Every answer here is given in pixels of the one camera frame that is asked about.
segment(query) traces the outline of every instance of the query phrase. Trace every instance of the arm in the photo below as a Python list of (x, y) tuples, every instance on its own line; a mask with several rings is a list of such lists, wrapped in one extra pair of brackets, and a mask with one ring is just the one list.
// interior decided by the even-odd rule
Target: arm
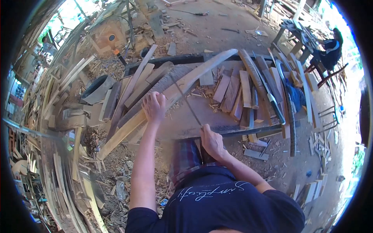
[(206, 152), (223, 166), (226, 166), (237, 179), (251, 183), (260, 193), (274, 189), (253, 169), (230, 155), (223, 147), (223, 137), (212, 132), (209, 125), (204, 125), (200, 133), (202, 146)]
[(154, 142), (158, 127), (166, 112), (165, 99), (165, 96), (158, 92), (152, 92), (143, 98), (142, 108), (148, 120), (148, 125), (142, 136), (132, 169), (130, 209), (145, 207), (157, 212), (154, 182)]

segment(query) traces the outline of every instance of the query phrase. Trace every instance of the wooden post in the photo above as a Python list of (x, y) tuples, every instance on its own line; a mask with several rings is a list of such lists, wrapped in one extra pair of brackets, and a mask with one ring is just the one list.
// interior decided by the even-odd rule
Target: wooden post
[(305, 2), (306, 2), (306, 0), (301, 0), (299, 2), (299, 5), (298, 5), (296, 13), (294, 14), (293, 20), (296, 20), (296, 21), (298, 20), (300, 14), (301, 14), (301, 12), (302, 12), (302, 10), (304, 8)]

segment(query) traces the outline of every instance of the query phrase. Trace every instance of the person standing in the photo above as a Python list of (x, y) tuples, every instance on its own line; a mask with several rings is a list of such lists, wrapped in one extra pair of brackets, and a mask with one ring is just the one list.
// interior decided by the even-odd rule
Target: person standing
[(126, 233), (136, 232), (286, 232), (299, 233), (305, 216), (285, 193), (230, 155), (222, 136), (204, 125), (202, 159), (194, 140), (175, 143), (169, 176), (175, 192), (158, 217), (154, 181), (154, 142), (166, 112), (166, 98), (143, 98), (148, 125), (131, 173)]

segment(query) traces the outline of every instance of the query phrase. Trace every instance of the right hand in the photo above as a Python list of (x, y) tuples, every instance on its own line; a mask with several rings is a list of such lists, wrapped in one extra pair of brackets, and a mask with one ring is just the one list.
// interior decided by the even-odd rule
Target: right hand
[(224, 162), (230, 154), (223, 145), (223, 137), (211, 131), (208, 124), (200, 129), (202, 146), (206, 152), (218, 162)]

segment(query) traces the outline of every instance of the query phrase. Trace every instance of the navy t-shirt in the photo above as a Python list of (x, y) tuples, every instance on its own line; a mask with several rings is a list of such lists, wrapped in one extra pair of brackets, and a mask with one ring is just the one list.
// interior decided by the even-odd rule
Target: navy t-shirt
[(236, 181), (225, 167), (205, 167), (189, 174), (164, 208), (162, 218), (138, 207), (128, 213), (126, 233), (301, 232), (304, 214), (283, 192), (259, 193), (250, 183)]

